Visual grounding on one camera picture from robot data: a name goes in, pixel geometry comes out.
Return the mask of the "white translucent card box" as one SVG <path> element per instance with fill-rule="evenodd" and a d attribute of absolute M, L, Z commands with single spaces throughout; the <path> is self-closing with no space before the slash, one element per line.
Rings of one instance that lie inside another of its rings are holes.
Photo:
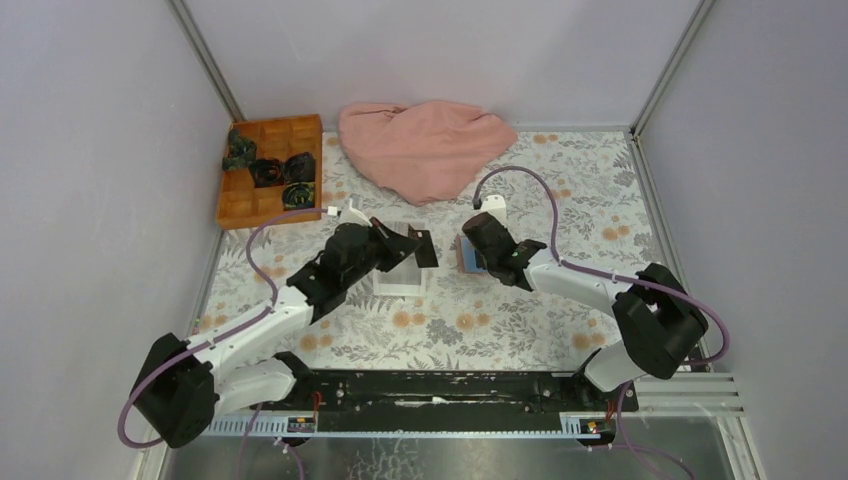
<path fill-rule="evenodd" d="M 426 273 L 418 267 L 412 254 L 391 271 L 374 271 L 373 290 L 377 296 L 424 297 L 426 293 Z"/>

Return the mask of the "brown leather card holder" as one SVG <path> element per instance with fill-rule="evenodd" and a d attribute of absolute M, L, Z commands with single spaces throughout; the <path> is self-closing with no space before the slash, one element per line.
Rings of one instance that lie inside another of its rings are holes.
<path fill-rule="evenodd" d="M 484 260 L 465 235 L 456 238 L 457 265 L 462 273 L 486 274 Z"/>

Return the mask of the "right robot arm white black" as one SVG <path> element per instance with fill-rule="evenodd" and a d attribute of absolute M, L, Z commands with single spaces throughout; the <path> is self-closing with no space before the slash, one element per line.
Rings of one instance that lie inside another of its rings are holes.
<path fill-rule="evenodd" d="M 542 242 L 515 241 L 489 213 L 472 217 L 462 231 L 501 284 L 571 299 L 615 320 L 620 340 L 591 354 L 578 370 L 573 396 L 583 410 L 601 410 L 614 389 L 644 375 L 671 378 L 708 330 L 704 315 L 660 264 L 628 278 L 568 267 Z"/>

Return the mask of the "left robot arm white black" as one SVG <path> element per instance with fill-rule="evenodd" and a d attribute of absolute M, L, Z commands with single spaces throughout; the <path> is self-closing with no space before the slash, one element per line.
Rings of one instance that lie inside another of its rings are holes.
<path fill-rule="evenodd" d="M 122 407 L 121 441 L 143 446 L 126 433 L 131 409 L 159 435 L 149 446 L 171 448 L 193 441 L 216 417 L 248 406 L 277 402 L 288 411 L 301 409 L 310 397 L 307 367 L 291 354 L 261 360 L 259 353 L 331 313 L 373 271 L 388 273 L 410 257 L 421 268 L 437 266 L 429 231 L 398 233 L 376 218 L 341 223 L 314 258 L 232 326 L 184 340 L 160 337 Z"/>

